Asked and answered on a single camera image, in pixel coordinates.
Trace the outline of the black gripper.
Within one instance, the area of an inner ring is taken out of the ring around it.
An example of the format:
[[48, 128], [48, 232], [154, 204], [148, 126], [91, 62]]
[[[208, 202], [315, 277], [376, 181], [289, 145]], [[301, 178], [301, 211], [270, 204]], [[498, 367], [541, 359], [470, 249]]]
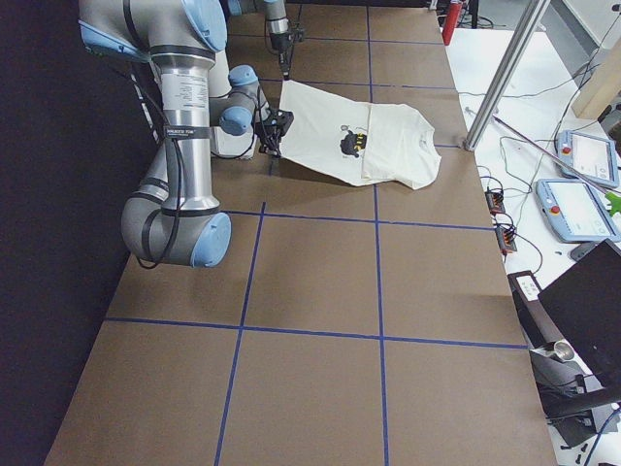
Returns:
[[260, 137], [259, 151], [269, 156], [280, 158], [281, 138], [286, 135], [294, 120], [292, 112], [271, 109], [264, 118], [264, 135]]
[[278, 66], [285, 81], [290, 79], [291, 56], [294, 34], [292, 30], [284, 32], [270, 32], [270, 45], [273, 52], [278, 54]]

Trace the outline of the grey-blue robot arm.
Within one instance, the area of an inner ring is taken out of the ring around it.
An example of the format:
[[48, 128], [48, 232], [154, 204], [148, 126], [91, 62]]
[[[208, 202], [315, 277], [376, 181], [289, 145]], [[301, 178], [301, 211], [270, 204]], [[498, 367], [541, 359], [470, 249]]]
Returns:
[[227, 20], [262, 13], [283, 73], [297, 31], [281, 1], [82, 1], [85, 48], [155, 68], [163, 122], [161, 146], [126, 201], [121, 233], [139, 264], [213, 267], [232, 233], [212, 192], [212, 139], [250, 136], [250, 147], [279, 155], [294, 116], [271, 106], [255, 71], [230, 67]]
[[278, 58], [278, 67], [285, 81], [290, 79], [295, 31], [291, 25], [283, 0], [228, 0], [224, 2], [226, 11], [232, 17], [244, 14], [262, 13], [270, 39], [271, 50]]

